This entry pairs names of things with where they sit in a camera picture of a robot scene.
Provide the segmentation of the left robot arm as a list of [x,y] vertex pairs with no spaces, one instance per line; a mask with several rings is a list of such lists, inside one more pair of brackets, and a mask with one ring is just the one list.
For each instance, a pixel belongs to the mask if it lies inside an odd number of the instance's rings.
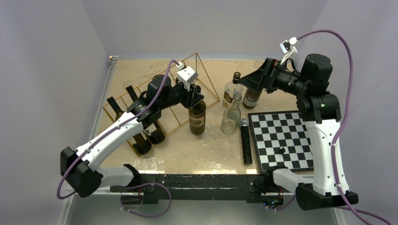
[[60,153],[62,178],[57,189],[60,190],[66,181],[73,188],[72,194],[82,198],[107,186],[123,186],[129,192],[136,191],[140,179],[135,176],[134,167],[123,165],[108,170],[101,168],[101,164],[120,145],[160,119],[162,110],[178,104],[191,109],[203,100],[200,86],[194,84],[197,77],[196,72],[183,70],[172,85],[168,75],[155,76],[147,90],[105,131],[75,149],[63,149]]

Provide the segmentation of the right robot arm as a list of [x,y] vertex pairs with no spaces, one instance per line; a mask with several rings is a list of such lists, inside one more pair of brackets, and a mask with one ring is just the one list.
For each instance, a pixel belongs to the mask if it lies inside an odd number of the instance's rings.
[[357,204],[342,167],[338,132],[341,110],[338,98],[327,88],[333,67],[328,57],[306,56],[300,72],[287,70],[280,60],[267,58],[255,71],[238,83],[255,91],[282,90],[294,95],[297,108],[308,131],[314,159],[314,179],[295,174],[285,166],[273,166],[265,173],[263,185],[274,191],[284,188],[296,196],[302,210],[334,208]]

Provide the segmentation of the clear glass bottle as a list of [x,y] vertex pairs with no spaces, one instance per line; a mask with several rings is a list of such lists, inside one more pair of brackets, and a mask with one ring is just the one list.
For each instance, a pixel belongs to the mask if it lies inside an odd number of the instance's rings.
[[221,123],[221,130],[224,134],[234,134],[239,121],[241,120],[240,102],[242,100],[241,93],[237,92],[233,96],[231,105],[224,111]]

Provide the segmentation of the green wine bottle silver neck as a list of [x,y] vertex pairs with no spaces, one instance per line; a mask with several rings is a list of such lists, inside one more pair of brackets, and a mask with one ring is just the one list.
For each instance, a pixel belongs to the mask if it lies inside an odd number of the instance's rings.
[[194,135],[201,135],[206,126],[206,103],[200,100],[194,107],[188,110],[190,132]]

